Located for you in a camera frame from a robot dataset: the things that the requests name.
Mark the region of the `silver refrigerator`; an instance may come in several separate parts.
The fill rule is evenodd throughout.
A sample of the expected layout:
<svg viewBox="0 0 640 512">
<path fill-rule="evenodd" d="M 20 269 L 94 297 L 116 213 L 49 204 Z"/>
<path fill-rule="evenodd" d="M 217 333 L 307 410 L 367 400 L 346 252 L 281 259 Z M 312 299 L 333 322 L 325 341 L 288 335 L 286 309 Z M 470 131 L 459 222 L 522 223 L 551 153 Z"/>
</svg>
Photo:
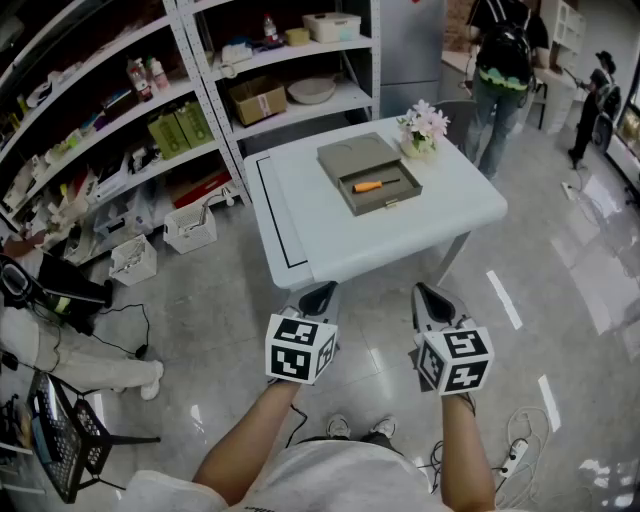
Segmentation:
<svg viewBox="0 0 640 512">
<path fill-rule="evenodd" d="M 446 14 L 447 0 L 380 0 L 382 118 L 438 101 Z"/>
</svg>

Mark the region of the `black mesh chair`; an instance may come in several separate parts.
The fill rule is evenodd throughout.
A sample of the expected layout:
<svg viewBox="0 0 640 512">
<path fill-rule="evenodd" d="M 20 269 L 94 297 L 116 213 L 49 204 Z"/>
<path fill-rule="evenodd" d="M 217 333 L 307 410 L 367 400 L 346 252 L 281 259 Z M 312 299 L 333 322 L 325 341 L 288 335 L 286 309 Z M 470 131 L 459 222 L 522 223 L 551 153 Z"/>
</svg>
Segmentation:
<svg viewBox="0 0 640 512">
<path fill-rule="evenodd" d="M 35 454 L 65 504 L 73 504 L 79 491 L 105 482 L 101 474 L 114 447 L 161 441 L 109 432 L 87 400 L 95 392 L 82 392 L 40 370 L 30 385 L 27 407 Z"/>
</svg>

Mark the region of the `pink flowers in pot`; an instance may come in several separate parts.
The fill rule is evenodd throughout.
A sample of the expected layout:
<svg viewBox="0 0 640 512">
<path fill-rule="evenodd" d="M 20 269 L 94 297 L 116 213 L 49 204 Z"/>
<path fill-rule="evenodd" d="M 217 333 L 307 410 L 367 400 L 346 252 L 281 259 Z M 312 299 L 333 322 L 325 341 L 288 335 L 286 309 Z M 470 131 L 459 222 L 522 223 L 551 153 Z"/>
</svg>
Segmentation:
<svg viewBox="0 0 640 512">
<path fill-rule="evenodd" d="M 441 109 L 423 99 L 396 119 L 401 134 L 400 146 L 413 159 L 426 160 L 438 150 L 438 143 L 447 135 L 449 118 Z"/>
</svg>

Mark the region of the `green carton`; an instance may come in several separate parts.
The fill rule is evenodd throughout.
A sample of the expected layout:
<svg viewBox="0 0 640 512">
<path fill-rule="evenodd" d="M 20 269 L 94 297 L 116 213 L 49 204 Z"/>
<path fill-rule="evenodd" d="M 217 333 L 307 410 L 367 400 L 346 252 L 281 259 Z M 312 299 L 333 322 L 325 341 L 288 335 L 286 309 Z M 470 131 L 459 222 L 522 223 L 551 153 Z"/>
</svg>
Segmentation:
<svg viewBox="0 0 640 512">
<path fill-rule="evenodd" d="M 191 148 L 214 140 L 211 129 L 198 102 L 185 102 L 174 112 Z"/>
<path fill-rule="evenodd" d="M 190 149 L 190 145 L 173 112 L 150 116 L 148 130 L 164 160 L 170 160 Z"/>
</svg>

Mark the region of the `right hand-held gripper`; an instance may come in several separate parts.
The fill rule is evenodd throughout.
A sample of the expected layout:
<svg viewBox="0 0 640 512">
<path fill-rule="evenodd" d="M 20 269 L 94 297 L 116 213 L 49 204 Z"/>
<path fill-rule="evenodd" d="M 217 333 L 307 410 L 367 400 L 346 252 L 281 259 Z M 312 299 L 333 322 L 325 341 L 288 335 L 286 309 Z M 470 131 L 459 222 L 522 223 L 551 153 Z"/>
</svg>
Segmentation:
<svg viewBox="0 0 640 512">
<path fill-rule="evenodd" d="M 416 349 L 410 353 L 420 389 L 441 396 L 481 389 L 495 358 L 488 330 L 452 293 L 418 282 L 411 295 Z"/>
</svg>

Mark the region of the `grey chair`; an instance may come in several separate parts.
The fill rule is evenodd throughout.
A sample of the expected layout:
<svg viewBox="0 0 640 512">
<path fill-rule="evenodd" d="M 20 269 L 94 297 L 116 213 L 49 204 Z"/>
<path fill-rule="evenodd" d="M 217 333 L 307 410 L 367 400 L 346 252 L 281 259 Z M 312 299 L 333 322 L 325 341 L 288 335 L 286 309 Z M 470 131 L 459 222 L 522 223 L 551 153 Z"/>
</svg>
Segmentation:
<svg viewBox="0 0 640 512">
<path fill-rule="evenodd" d="M 444 100 L 435 105 L 437 112 L 447 121 L 441 130 L 457 149 L 462 150 L 467 132 L 475 115 L 476 102 L 473 100 Z"/>
</svg>

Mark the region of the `red-label drink bottle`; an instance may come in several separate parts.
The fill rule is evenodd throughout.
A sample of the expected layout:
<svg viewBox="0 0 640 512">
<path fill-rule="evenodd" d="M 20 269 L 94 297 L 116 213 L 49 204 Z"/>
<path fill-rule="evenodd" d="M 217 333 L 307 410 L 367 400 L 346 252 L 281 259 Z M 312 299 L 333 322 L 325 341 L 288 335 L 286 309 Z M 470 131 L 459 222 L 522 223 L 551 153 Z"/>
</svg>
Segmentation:
<svg viewBox="0 0 640 512">
<path fill-rule="evenodd" d="M 127 61 L 127 75 L 141 101 L 147 102 L 153 98 L 151 86 L 147 81 L 146 71 L 140 60 L 129 59 Z"/>
</svg>

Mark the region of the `person's left forearm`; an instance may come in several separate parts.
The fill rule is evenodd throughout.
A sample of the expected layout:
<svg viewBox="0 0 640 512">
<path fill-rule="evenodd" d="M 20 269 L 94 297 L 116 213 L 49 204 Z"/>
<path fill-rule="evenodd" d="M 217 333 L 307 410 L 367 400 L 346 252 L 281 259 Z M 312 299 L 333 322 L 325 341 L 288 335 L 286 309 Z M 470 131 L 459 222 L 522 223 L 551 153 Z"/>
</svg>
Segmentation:
<svg viewBox="0 0 640 512">
<path fill-rule="evenodd" d="M 300 385 L 270 385 L 240 421 L 207 453 L 193 481 L 238 504 L 259 476 Z"/>
</svg>

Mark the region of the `person's grey t-shirt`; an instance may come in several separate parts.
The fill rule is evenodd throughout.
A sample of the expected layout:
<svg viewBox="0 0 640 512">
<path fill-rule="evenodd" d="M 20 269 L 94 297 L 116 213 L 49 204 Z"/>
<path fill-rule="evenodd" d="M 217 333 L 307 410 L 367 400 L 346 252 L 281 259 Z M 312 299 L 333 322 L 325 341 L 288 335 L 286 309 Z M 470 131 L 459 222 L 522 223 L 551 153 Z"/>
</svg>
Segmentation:
<svg viewBox="0 0 640 512">
<path fill-rule="evenodd" d="M 141 470 L 115 512 L 450 512 L 397 453 L 355 441 L 308 441 L 269 463 L 229 505 L 208 487 Z"/>
</svg>

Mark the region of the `person's left white shoe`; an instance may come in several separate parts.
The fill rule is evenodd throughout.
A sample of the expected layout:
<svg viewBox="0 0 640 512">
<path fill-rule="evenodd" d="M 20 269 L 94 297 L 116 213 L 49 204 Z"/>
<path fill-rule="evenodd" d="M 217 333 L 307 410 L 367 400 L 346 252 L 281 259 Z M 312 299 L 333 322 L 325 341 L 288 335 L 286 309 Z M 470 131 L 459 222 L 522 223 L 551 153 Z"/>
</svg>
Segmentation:
<svg viewBox="0 0 640 512">
<path fill-rule="evenodd" d="M 332 415 L 326 426 L 326 435 L 329 438 L 349 440 L 351 429 L 346 418 L 339 413 Z"/>
</svg>

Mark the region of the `person's right forearm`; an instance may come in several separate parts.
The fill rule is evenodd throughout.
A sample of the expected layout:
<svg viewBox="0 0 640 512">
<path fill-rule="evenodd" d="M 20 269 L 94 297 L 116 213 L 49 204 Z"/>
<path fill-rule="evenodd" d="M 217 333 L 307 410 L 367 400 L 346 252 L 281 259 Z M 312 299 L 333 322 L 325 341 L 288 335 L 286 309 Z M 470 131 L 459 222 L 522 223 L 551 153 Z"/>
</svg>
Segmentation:
<svg viewBox="0 0 640 512">
<path fill-rule="evenodd" d="M 495 480 L 475 416 L 460 395 L 442 397 L 442 502 L 454 512 L 495 509 Z"/>
</svg>

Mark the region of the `black equipment bag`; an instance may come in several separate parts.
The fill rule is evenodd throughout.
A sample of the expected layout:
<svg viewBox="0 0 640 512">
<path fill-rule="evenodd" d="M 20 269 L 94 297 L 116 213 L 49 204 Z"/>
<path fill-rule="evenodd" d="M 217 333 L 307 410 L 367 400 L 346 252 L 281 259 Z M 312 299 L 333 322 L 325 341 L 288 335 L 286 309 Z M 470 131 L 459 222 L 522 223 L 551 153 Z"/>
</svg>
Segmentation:
<svg viewBox="0 0 640 512">
<path fill-rule="evenodd" d="M 78 333 L 92 336 L 91 318 L 111 306 L 113 285 L 109 280 L 90 281 L 77 267 L 47 254 L 34 275 L 17 260 L 0 254 L 0 293 L 6 307 L 32 312 L 44 308 Z"/>
</svg>

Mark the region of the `white metal shelving unit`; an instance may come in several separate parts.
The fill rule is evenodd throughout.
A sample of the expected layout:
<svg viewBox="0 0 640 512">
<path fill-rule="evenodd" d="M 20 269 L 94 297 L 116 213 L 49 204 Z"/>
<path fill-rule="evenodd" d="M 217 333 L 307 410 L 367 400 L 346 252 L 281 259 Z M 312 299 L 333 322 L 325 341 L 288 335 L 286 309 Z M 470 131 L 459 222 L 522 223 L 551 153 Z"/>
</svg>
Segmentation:
<svg viewBox="0 0 640 512">
<path fill-rule="evenodd" d="M 291 47 L 285 31 L 308 14 L 361 17 L 352 41 Z M 267 43 L 264 14 L 279 41 Z M 253 57 L 221 75 L 222 48 L 247 43 Z M 155 57 L 170 86 L 158 91 Z M 153 98 L 141 101 L 127 75 L 140 60 Z M 261 76 L 285 89 L 285 112 L 244 127 L 228 90 Z M 287 88 L 333 78 L 333 96 L 297 103 Z M 334 114 L 380 113 L 380 0 L 0 0 L 0 220 L 43 231 L 46 248 L 81 265 L 160 228 L 175 210 L 171 173 L 228 170 L 235 202 L 251 196 L 242 145 Z M 147 124 L 156 113 L 198 102 L 214 140 L 164 160 Z"/>
</svg>

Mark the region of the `beige shallow bowl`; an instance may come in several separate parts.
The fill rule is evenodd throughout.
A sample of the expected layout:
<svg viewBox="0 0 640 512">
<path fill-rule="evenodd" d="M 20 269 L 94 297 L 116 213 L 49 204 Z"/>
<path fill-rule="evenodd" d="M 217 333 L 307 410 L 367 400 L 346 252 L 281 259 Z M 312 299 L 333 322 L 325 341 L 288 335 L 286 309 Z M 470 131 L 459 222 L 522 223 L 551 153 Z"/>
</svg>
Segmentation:
<svg viewBox="0 0 640 512">
<path fill-rule="evenodd" d="M 315 105 L 329 100 L 336 90 L 333 78 L 315 77 L 292 83 L 287 92 L 294 101 L 304 105 Z"/>
</svg>

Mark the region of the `grey drawer box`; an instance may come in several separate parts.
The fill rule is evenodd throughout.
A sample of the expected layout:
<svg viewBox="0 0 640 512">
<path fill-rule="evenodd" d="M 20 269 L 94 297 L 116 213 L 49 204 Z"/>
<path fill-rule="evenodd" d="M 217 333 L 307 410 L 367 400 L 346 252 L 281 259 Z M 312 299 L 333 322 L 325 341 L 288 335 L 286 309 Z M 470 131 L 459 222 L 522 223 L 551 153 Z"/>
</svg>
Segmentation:
<svg viewBox="0 0 640 512">
<path fill-rule="evenodd" d="M 392 206 L 422 193 L 422 185 L 402 162 L 401 155 L 375 132 L 319 147 L 317 156 L 355 216 Z M 380 189 L 362 194 L 352 192 L 352 186 L 357 183 L 396 178 L 400 179 L 398 183 Z"/>
</svg>

